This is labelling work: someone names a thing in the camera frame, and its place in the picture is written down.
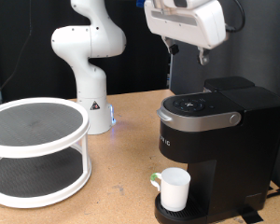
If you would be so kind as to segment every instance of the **black coffee maker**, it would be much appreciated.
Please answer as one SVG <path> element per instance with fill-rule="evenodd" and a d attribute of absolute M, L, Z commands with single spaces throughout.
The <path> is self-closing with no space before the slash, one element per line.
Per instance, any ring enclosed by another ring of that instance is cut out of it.
<path fill-rule="evenodd" d="M 187 163 L 191 180 L 180 212 L 157 196 L 160 223 L 213 223 L 263 208 L 280 144 L 280 97 L 236 79 L 206 80 L 209 92 L 161 103 L 160 151 Z"/>

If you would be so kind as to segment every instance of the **mug handle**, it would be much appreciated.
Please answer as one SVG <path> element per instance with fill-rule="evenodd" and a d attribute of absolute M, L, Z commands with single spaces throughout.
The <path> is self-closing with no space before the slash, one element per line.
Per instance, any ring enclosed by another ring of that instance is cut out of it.
<path fill-rule="evenodd" d="M 154 187 L 157 187 L 158 191 L 160 191 L 160 185 L 158 184 L 158 182 L 155 181 L 156 178 L 161 179 L 161 174 L 160 173 L 152 174 L 150 177 L 150 182 Z"/>

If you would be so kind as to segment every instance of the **robotic arm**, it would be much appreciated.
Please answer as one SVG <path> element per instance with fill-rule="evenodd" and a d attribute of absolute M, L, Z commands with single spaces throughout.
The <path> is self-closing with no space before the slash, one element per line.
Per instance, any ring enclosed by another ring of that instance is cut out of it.
<path fill-rule="evenodd" d="M 200 64 L 205 65 L 209 63 L 209 50 L 226 40 L 226 24 L 218 0 L 138 0 L 137 5 L 143 5 L 148 28 L 161 35 L 171 54 L 178 53 L 175 40 L 189 43 L 198 47 Z"/>
<path fill-rule="evenodd" d="M 106 101 L 106 76 L 88 59 L 120 55 L 125 49 L 126 37 L 108 16 L 104 0 L 71 0 L 71 6 L 89 18 L 91 25 L 57 29 L 51 45 L 74 71 L 77 103 L 86 108 L 90 117 L 89 134 L 104 133 L 115 123 L 112 105 Z"/>

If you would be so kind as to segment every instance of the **wooden table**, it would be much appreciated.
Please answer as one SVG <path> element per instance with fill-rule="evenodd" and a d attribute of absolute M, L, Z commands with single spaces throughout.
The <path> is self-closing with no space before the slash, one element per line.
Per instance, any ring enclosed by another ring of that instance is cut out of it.
<path fill-rule="evenodd" d="M 47 207 L 15 209 L 0 205 L 0 224 L 158 224 L 154 217 L 158 192 L 150 184 L 150 175 L 171 166 L 187 168 L 159 151 L 156 110 L 170 95 L 165 90 L 108 96 L 117 124 L 107 133 L 88 137 L 92 162 L 89 182 L 72 197 Z M 259 214 L 264 224 L 280 224 L 280 196 L 268 199 Z M 221 222 L 244 223 L 241 217 Z"/>

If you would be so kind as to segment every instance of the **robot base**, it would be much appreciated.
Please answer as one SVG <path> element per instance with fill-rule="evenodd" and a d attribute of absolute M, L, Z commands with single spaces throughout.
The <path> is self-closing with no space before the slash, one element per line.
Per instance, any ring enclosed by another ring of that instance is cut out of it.
<path fill-rule="evenodd" d="M 115 124 L 113 107 L 106 101 L 106 97 L 96 99 L 78 98 L 77 103 L 82 105 L 89 115 L 91 127 L 88 134 L 105 133 Z"/>

